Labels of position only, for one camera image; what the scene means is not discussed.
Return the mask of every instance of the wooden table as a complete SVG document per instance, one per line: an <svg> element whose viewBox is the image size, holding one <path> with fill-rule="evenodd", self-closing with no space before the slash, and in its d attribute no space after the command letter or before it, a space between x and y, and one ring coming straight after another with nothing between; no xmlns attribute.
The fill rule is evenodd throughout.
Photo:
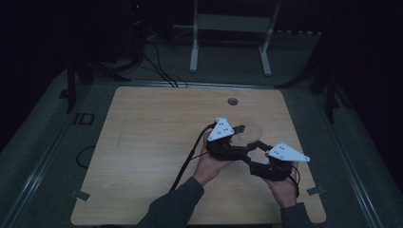
<svg viewBox="0 0 403 228"><path fill-rule="evenodd" d="M230 105L229 98L239 103ZM167 193L201 131L225 116L232 126L259 124L261 140L301 146L282 94L276 90L223 88L120 87L97 143L82 192L71 216L76 225L137 224L148 205ZM260 150L253 161L267 162ZM197 160L184 172L192 174ZM299 201L314 222L326 219L307 163L299 164ZM236 161L205 186L189 224L251 224L280 222L279 208L266 183Z"/></svg>

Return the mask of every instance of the tape piece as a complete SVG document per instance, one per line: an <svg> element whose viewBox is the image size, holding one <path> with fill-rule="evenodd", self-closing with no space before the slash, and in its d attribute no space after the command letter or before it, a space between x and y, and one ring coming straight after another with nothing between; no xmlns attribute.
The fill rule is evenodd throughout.
<svg viewBox="0 0 403 228"><path fill-rule="evenodd" d="M322 187L313 187L306 191L308 192L309 196L312 196L314 194L322 194L326 192L326 190L324 190Z"/></svg>
<svg viewBox="0 0 403 228"><path fill-rule="evenodd" d="M78 191L78 190L74 190L70 193L70 196L75 198L75 199L80 199L80 200L84 200L84 201L89 201L89 199L91 199L91 195L87 194L85 192L82 191Z"/></svg>

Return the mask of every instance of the person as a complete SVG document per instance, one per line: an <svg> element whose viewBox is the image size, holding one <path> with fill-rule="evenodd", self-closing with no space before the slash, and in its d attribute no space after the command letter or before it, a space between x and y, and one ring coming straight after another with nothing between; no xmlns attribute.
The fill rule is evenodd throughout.
<svg viewBox="0 0 403 228"><path fill-rule="evenodd" d="M187 225L196 205L204 194L203 187L214 179L225 166L233 162L218 161L207 153L205 145L208 134L204 134L201 156L193 176L178 189L154 200L150 204L147 214L136 227L181 228ZM295 169L291 175L296 179ZM303 202L297 203L296 187L291 180L263 180L268 184L280 207L282 227L318 227L309 220Z"/></svg>

